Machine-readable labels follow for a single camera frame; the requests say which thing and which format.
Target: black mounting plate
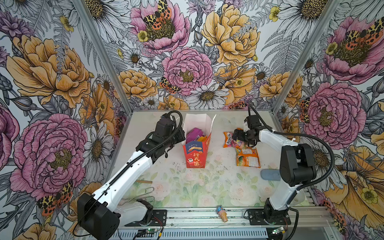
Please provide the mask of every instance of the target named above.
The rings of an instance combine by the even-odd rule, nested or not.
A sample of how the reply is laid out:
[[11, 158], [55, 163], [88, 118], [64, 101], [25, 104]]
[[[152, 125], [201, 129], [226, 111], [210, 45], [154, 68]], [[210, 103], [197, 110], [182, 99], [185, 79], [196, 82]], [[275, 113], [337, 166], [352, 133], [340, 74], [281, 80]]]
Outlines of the black mounting plate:
[[[152, 217], [159, 219], [163, 226], [167, 223], [167, 210], [153, 210]], [[159, 227], [160, 223], [155, 220], [151, 220], [148, 225], [141, 225], [138, 222], [131, 222], [126, 227]]]
[[263, 209], [248, 209], [249, 214], [249, 224], [250, 225], [290, 225], [291, 219], [288, 216], [288, 210], [286, 216], [281, 216], [277, 218], [273, 218], [273, 221], [268, 223], [264, 219]]

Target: floral wallpaper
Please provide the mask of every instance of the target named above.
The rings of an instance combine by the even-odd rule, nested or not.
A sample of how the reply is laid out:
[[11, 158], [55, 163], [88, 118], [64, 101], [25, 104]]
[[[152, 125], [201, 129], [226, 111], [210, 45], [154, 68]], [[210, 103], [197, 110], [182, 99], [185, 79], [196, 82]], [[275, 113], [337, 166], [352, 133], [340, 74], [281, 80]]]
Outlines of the floral wallpaper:
[[0, 1], [2, 239], [74, 239], [77, 200], [101, 186], [127, 120], [70, 7]]
[[[83, 29], [62, 1], [69, 24]], [[327, 0], [85, 2], [133, 109], [242, 109], [272, 107]]]
[[[343, 238], [384, 239], [384, 2], [343, 1], [336, 12], [345, 17], [329, 23], [303, 66], [298, 101], [287, 98], [277, 117], [291, 137], [311, 134], [333, 149], [336, 168], [313, 191]], [[314, 149], [323, 175], [327, 150], [296, 141]]]

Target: orange flower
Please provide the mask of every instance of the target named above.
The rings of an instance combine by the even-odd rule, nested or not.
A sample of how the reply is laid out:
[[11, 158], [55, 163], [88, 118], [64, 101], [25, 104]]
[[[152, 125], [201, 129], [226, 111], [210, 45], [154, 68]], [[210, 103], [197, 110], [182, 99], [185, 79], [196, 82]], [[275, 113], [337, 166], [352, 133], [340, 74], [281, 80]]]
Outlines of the orange flower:
[[21, 88], [18, 91], [22, 96], [44, 96], [41, 104], [45, 104], [54, 94], [60, 95], [69, 102], [70, 108], [75, 108], [76, 103], [91, 92], [88, 70], [74, 49], [65, 46], [65, 62], [59, 81], [56, 59], [59, 46], [53, 39], [46, 39], [43, 43], [37, 37], [23, 35], [21, 41], [14, 37], [13, 44], [23, 58], [8, 56], [7, 70]]
[[241, 11], [233, 5], [224, 4], [221, 16], [214, 11], [208, 14], [201, 34], [209, 41], [205, 45], [217, 46], [219, 63], [242, 66], [248, 61], [247, 58], [255, 55], [260, 32], [256, 26], [245, 31], [244, 28], [249, 28], [249, 24], [249, 17], [241, 15]]
[[238, 69], [237, 66], [229, 64], [225, 67], [220, 67], [215, 73], [216, 77], [225, 81], [221, 89], [228, 88], [229, 94], [226, 96], [225, 104], [238, 102], [243, 96], [246, 95], [246, 91], [252, 90], [252, 81], [255, 75], [255, 68], [241, 67]]
[[141, 71], [122, 71], [118, 75], [118, 78], [129, 99], [131, 96], [136, 96], [143, 100], [146, 97], [155, 96], [158, 93], [156, 82]]
[[70, 210], [71, 212], [67, 215], [67, 219], [69, 221], [72, 221], [73, 224], [69, 228], [69, 232], [74, 231], [74, 227], [76, 226], [77, 223], [77, 201], [79, 200], [80, 196], [83, 194], [88, 194], [91, 195], [94, 191], [99, 189], [102, 186], [100, 182], [91, 182], [90, 184], [87, 184], [83, 187], [83, 189], [80, 190], [79, 195], [73, 199], [70, 203]]
[[183, 99], [169, 96], [164, 98], [164, 102], [160, 102], [157, 109], [189, 109], [189, 107]]
[[103, 89], [100, 83], [97, 84], [92, 96], [84, 98], [79, 109], [80, 122], [86, 126], [96, 124], [97, 127], [103, 122], [107, 124], [107, 130], [114, 135], [114, 112], [113, 103], [108, 97], [108, 93]]
[[287, 136], [287, 138], [291, 139], [295, 138], [295, 142], [300, 142], [299, 136], [294, 136], [295, 133], [300, 133], [300, 127], [299, 127], [299, 119], [291, 117], [288, 119], [288, 116], [284, 118], [281, 122], [281, 127], [283, 128], [284, 132], [293, 133], [292, 136]]
[[334, 190], [324, 195], [340, 212], [358, 221], [367, 215], [365, 225], [377, 228], [384, 222], [384, 162], [366, 146], [351, 145], [346, 150], [348, 169], [340, 172], [347, 184], [342, 189], [333, 185]]
[[49, 223], [45, 224], [44, 227], [39, 223], [34, 223], [14, 240], [55, 240], [55, 232], [56, 227], [49, 225]]
[[[260, 87], [260, 97], [272, 98], [274, 96], [278, 96], [288, 80], [289, 74], [290, 71], [283, 74], [278, 73], [276, 75], [272, 75], [270, 78], [267, 78], [268, 84], [264, 84]], [[299, 103], [302, 84], [303, 78], [299, 76], [289, 91], [288, 96], [285, 98], [285, 102], [289, 105], [289, 107], [293, 108]]]

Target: ice cream cone toy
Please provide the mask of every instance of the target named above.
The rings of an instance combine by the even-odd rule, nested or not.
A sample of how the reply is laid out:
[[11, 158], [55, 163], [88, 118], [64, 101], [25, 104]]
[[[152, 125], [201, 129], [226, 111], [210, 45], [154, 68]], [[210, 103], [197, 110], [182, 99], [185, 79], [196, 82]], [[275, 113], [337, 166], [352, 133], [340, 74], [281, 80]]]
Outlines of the ice cream cone toy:
[[221, 217], [223, 222], [227, 222], [228, 221], [227, 212], [225, 211], [225, 209], [223, 209], [221, 207], [221, 205], [217, 206], [217, 214]]

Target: metal tongs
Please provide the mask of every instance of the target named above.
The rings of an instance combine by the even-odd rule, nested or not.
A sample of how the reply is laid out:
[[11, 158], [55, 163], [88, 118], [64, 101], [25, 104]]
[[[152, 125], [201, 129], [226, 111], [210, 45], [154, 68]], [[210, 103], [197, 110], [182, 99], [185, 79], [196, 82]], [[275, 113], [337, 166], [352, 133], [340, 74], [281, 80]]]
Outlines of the metal tongs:
[[154, 196], [145, 196], [147, 194], [150, 194], [150, 193], [153, 193], [155, 191], [155, 188], [154, 187], [147, 187], [145, 189], [145, 193], [144, 194], [141, 194], [141, 195], [138, 195], [136, 197], [132, 197], [132, 198], [123, 198], [121, 200], [123, 200], [124, 202], [123, 203], [119, 203], [118, 205], [121, 206], [127, 202], [130, 202], [130, 201], [133, 201], [133, 200], [138, 200], [138, 199], [147, 199], [147, 198], [152, 198], [150, 201], [146, 200], [147, 202], [153, 202], [155, 200], [155, 197]]

